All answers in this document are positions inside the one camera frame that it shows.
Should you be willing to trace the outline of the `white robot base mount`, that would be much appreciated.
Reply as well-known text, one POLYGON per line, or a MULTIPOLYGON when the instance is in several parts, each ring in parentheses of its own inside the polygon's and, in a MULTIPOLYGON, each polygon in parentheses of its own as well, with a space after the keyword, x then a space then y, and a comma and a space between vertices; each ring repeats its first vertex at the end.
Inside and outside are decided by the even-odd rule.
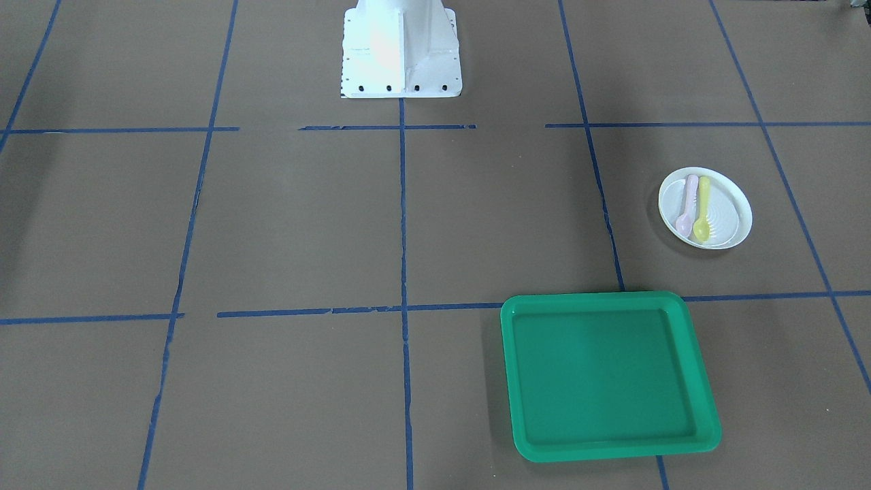
POLYGON ((457 15, 442 1, 359 1, 343 16, 340 96, 458 97, 457 15))

